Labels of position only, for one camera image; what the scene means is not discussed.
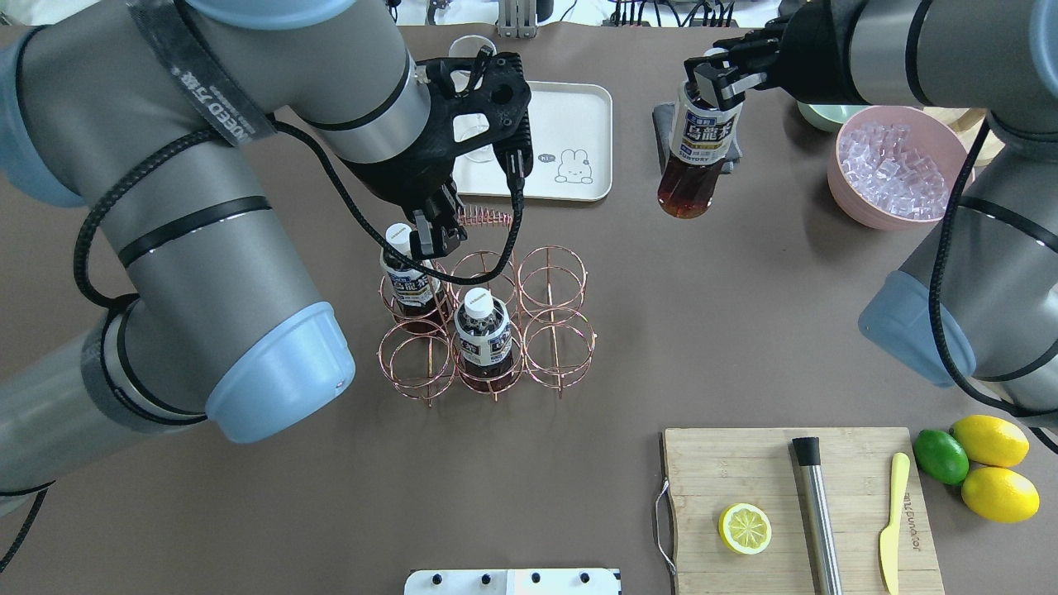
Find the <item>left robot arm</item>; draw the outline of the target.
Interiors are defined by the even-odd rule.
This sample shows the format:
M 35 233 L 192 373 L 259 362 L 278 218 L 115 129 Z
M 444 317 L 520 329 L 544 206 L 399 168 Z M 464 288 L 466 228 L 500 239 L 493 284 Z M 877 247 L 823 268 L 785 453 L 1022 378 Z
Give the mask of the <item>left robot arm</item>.
M 2 384 L 2 509 L 84 464 L 211 421 L 234 443 L 298 423 L 355 362 L 241 148 L 288 107 L 412 223 L 466 240 L 454 162 L 531 172 L 517 53 L 415 60 L 379 1 L 102 1 L 2 49 L 2 172 L 89 208 L 76 280 L 105 313 Z

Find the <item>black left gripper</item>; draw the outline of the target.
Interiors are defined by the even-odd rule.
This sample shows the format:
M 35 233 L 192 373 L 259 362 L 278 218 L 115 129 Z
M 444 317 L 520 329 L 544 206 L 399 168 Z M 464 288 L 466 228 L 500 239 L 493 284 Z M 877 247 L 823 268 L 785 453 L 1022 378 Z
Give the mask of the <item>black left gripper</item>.
M 412 217 L 413 257 L 438 259 L 468 240 L 453 179 L 458 157 L 490 147 L 507 177 L 531 174 L 531 90 L 522 57 L 509 50 L 421 60 L 412 82 L 413 90 L 426 92 L 427 104 L 413 108 L 423 123 L 409 140 L 398 140 L 385 157 L 355 157 L 344 148 L 341 162 L 375 197 Z

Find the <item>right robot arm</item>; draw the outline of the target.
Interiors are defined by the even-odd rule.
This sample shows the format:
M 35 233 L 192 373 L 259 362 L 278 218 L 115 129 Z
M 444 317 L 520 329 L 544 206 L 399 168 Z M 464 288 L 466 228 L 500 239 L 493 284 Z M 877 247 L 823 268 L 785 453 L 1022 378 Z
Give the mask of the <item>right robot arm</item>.
M 808 104 L 981 108 L 938 226 L 859 317 L 937 387 L 1056 429 L 1056 4 L 811 1 L 685 61 L 714 107 L 779 88 Z

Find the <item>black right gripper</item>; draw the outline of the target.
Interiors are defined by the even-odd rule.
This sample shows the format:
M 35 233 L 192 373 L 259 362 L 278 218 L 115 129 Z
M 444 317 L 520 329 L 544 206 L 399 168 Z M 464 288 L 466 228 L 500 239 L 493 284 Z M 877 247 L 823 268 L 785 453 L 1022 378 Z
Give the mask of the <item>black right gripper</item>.
M 685 60 L 710 108 L 731 110 L 745 91 L 783 89 L 805 104 L 863 104 L 851 77 L 851 37 L 865 4 L 808 2 L 741 38 L 719 39 Z

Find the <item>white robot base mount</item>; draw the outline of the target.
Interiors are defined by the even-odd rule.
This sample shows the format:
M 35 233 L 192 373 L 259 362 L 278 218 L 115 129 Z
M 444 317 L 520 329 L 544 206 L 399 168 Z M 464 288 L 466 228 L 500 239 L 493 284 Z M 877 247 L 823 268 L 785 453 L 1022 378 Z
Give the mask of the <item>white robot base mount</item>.
M 621 594 L 618 569 L 420 569 L 404 594 Z

